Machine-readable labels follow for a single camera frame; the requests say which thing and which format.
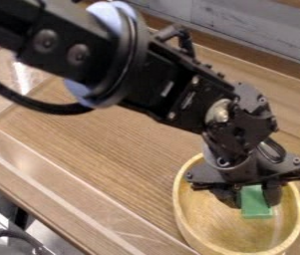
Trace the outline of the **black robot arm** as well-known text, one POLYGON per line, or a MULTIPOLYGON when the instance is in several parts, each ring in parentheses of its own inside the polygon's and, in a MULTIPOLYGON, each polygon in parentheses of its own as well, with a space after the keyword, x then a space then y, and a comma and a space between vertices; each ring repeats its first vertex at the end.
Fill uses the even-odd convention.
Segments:
POLYGON ((188 30, 151 32, 124 1, 0 0, 0 47, 26 65, 64 78, 77 100, 37 101, 0 83, 0 96, 45 114, 70 116, 119 105, 201 135, 205 164, 185 179, 230 207, 242 190, 260 185, 266 203, 300 180, 300 156, 272 139, 278 121, 268 100, 244 83, 230 83, 195 54, 188 30))

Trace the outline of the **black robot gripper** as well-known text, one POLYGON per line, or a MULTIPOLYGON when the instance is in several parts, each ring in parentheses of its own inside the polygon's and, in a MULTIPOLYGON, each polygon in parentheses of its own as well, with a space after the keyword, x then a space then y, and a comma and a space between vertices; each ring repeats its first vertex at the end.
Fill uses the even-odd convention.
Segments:
POLYGON ((275 140, 266 140, 240 163, 231 165, 222 162, 205 144, 201 160, 192 165, 184 179, 195 190, 211 189, 218 200, 235 209, 242 208, 242 198, 240 189, 232 186, 264 183, 263 196, 272 207, 282 201, 282 183, 300 180, 300 155, 288 152, 275 140))

